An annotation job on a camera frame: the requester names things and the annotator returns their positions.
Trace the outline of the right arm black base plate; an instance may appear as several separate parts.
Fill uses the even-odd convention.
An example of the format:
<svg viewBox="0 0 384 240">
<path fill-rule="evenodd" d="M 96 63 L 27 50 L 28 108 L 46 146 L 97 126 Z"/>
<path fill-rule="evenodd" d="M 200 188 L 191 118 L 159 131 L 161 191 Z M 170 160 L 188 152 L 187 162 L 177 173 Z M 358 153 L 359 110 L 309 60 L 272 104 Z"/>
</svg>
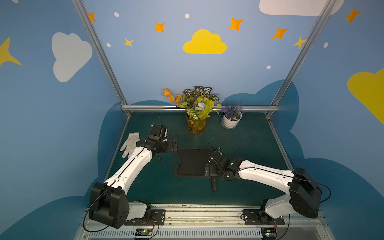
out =
<svg viewBox="0 0 384 240">
<path fill-rule="evenodd" d="M 285 225 L 285 220 L 283 217 L 274 219 L 267 215 L 264 211 L 255 210 L 255 209 L 245 209 L 240 215 L 240 218 L 244 220 L 245 225 L 247 226 L 256 226 L 256 225 Z"/>
</svg>

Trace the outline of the black cutting board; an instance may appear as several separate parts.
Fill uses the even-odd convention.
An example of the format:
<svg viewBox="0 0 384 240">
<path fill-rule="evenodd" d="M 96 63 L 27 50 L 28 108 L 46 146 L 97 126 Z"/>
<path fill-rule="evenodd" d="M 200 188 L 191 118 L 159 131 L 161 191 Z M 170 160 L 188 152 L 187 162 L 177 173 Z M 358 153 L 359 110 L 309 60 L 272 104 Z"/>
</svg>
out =
<svg viewBox="0 0 384 240">
<path fill-rule="evenodd" d="M 210 162 L 208 149 L 181 149 L 173 158 L 173 172 L 180 178 L 204 178 L 205 164 Z"/>
</svg>

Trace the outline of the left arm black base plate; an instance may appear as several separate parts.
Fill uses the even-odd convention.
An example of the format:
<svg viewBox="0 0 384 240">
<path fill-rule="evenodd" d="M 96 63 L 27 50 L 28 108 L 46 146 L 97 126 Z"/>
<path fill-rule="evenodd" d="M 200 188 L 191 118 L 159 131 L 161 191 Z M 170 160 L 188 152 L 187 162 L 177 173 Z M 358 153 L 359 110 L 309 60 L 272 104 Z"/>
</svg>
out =
<svg viewBox="0 0 384 240">
<path fill-rule="evenodd" d="M 152 226 L 155 223 L 155 221 L 157 221 L 156 225 L 163 226 L 165 224 L 165 218 L 166 218 L 166 210 L 152 209 L 151 211 L 146 212 L 143 218 L 127 220 L 124 223 L 124 225 L 125 226 Z"/>
</svg>

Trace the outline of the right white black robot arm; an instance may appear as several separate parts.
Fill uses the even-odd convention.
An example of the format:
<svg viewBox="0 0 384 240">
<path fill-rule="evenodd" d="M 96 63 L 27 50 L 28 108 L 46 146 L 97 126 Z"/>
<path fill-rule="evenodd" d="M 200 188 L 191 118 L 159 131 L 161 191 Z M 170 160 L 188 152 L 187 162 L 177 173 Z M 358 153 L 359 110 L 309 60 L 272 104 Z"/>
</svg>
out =
<svg viewBox="0 0 384 240">
<path fill-rule="evenodd" d="M 211 157 L 205 164 L 207 177 L 220 177 L 226 181 L 233 179 L 249 180 L 273 187 L 283 193 L 275 199 L 264 200 L 260 208 L 249 219 L 262 225 L 271 225 L 282 216 L 298 213 L 306 218 L 315 219 L 323 190 L 312 176 L 302 168 L 295 171 L 279 170 L 234 158 L 218 160 Z"/>
</svg>

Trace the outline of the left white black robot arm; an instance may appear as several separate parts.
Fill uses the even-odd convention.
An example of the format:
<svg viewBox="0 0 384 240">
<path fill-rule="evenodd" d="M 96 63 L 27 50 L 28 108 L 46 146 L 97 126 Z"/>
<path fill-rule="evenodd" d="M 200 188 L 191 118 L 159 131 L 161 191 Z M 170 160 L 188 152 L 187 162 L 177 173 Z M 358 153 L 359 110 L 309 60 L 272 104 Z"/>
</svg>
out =
<svg viewBox="0 0 384 240">
<path fill-rule="evenodd" d="M 156 155 L 176 152 L 177 140 L 140 140 L 128 160 L 104 183 L 91 189 L 90 207 L 86 216 L 115 229 L 127 221 L 149 220 L 150 206 L 139 201 L 129 202 L 128 191 L 141 170 Z"/>
</svg>

